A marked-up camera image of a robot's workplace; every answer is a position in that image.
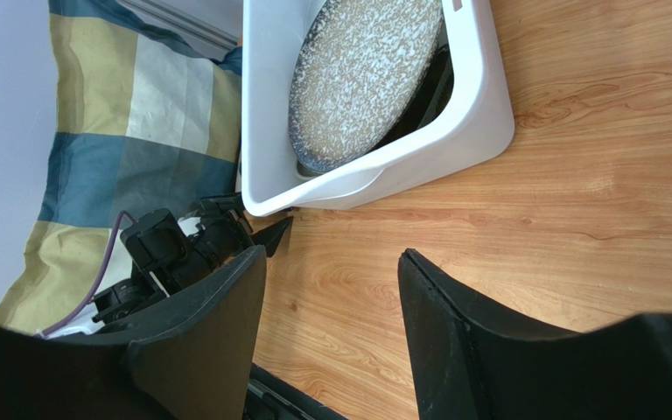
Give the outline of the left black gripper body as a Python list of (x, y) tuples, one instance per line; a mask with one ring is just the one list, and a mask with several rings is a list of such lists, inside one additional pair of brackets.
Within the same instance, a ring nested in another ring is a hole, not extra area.
[(229, 257), (254, 245), (239, 192), (205, 197), (193, 203), (190, 210), (199, 222), (198, 231), (190, 236), (188, 274), (211, 274)]

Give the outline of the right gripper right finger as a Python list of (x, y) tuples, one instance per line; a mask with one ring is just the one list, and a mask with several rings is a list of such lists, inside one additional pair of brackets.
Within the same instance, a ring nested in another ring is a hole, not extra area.
[(573, 332), (414, 249), (399, 259), (398, 283), (422, 419), (672, 419), (672, 313)]

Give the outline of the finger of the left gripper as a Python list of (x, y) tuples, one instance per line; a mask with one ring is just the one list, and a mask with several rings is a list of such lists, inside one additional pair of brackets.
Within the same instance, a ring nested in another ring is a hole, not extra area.
[(281, 240), (290, 229), (293, 221), (294, 217), (288, 216), (254, 233), (252, 235), (253, 243), (258, 246), (263, 246), (265, 248), (266, 256), (271, 258), (276, 253)]

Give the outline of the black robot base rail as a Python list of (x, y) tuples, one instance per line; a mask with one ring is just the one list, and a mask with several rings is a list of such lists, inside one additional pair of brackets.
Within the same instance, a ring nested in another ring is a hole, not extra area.
[(252, 365), (242, 419), (346, 420), (288, 382), (256, 364)]

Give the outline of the speckled round ceramic plate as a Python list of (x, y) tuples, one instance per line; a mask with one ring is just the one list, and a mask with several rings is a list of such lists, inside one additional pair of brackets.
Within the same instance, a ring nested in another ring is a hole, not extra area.
[(325, 174), (422, 128), (451, 87), (441, 2), (325, 2), (290, 84), (288, 130), (299, 166)]

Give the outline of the white plastic bin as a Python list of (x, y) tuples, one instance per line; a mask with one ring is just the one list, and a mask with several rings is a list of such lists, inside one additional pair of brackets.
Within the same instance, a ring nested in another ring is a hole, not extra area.
[(247, 1), (242, 6), (241, 194), (255, 216), (288, 207), (357, 207), (499, 156), (515, 118), (492, 8), (443, 4), (453, 90), (427, 126), (335, 171), (299, 176), (287, 130), (291, 79), (318, 1)]

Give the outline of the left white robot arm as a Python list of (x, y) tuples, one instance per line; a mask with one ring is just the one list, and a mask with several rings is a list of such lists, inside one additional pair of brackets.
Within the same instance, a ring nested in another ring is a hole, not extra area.
[(133, 263), (131, 276), (96, 295), (95, 323), (107, 326), (175, 295), (253, 246), (265, 247), (272, 257), (294, 221), (288, 216), (255, 232), (238, 192), (201, 199), (186, 217), (194, 233), (184, 233), (171, 210), (161, 208), (120, 234)]

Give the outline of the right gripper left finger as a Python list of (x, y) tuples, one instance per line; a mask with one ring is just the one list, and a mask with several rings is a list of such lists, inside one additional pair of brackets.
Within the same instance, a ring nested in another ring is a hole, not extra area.
[(239, 419), (263, 307), (255, 246), (105, 331), (0, 327), (0, 419)]

